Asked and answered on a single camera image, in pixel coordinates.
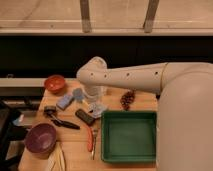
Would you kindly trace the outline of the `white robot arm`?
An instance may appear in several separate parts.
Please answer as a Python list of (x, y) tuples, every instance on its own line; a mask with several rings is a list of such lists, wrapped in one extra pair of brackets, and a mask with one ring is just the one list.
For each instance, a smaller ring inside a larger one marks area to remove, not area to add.
[(108, 69), (100, 57), (76, 74), (91, 88), (111, 86), (159, 96), (156, 170), (213, 171), (213, 63), (164, 62)]

